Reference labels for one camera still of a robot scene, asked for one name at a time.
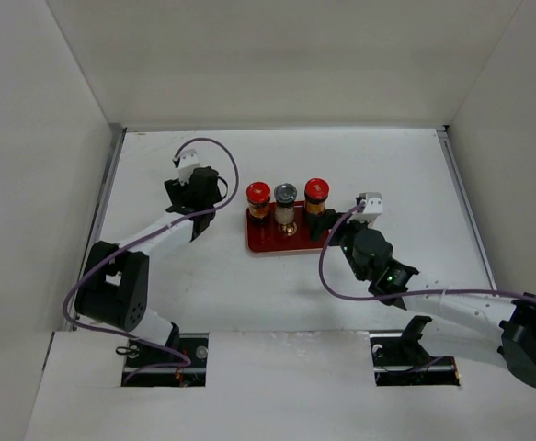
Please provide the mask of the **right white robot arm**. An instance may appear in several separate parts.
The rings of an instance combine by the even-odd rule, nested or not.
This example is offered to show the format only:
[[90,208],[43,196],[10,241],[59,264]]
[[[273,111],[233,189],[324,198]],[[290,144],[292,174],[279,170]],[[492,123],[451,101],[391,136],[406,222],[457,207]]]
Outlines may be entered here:
[[509,372],[536,389],[536,295],[487,288],[452,288],[393,257],[393,246],[362,217],[364,204],[345,213],[327,209],[307,217],[313,240],[341,249],[358,281],[362,302],[380,302],[413,319],[399,349],[410,363],[455,356]]

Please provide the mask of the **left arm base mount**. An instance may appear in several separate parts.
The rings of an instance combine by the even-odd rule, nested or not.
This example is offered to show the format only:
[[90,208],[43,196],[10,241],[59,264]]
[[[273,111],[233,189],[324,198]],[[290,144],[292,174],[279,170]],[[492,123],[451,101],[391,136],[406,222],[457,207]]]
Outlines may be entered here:
[[170,334],[169,347],[154,348],[130,339],[115,353],[124,357],[120,385],[126,388],[198,388],[206,385],[210,336],[208,333]]

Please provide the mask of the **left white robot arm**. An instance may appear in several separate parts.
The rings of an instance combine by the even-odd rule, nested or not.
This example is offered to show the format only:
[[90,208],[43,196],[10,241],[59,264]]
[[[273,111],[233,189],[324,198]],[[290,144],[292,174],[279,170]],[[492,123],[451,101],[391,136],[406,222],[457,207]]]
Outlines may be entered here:
[[94,244],[85,270],[88,279],[75,294],[75,311],[150,342],[147,352],[157,365],[175,363],[179,328],[148,306],[150,269],[210,226],[215,206],[224,199],[223,181],[209,166],[194,168],[185,184],[168,180],[171,206],[159,220],[124,242]]

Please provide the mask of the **grey-cap white salt shaker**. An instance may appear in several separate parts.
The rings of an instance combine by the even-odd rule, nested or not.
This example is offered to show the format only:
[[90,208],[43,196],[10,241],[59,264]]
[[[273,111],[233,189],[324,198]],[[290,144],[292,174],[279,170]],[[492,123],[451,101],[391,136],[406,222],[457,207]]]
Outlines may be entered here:
[[294,221],[294,203],[297,189],[293,184],[282,183],[274,188],[275,221],[280,225],[288,225]]

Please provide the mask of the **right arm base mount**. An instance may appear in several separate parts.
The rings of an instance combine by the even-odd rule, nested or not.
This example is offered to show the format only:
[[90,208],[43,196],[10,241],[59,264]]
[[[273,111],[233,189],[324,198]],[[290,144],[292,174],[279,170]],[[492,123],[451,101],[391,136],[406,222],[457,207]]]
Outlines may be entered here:
[[379,387],[460,386],[455,359],[430,356],[420,344],[432,322],[415,316],[404,330],[370,333],[374,380]]

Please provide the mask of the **short red-lid sauce jar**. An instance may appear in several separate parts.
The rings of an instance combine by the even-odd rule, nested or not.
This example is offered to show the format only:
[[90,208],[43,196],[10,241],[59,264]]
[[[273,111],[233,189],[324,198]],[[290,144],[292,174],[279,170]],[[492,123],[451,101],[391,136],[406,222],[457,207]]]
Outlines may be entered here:
[[268,184],[261,181],[251,183],[245,191],[247,210],[256,220],[264,220],[269,214],[271,190]]

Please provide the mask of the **tall red-cap sauce bottle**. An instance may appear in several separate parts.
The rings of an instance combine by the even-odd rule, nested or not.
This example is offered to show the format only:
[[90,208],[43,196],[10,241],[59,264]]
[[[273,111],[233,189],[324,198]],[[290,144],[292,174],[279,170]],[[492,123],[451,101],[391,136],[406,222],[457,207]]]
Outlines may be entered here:
[[329,191],[330,187],[324,179],[309,179],[304,187],[304,213],[307,216],[323,215]]

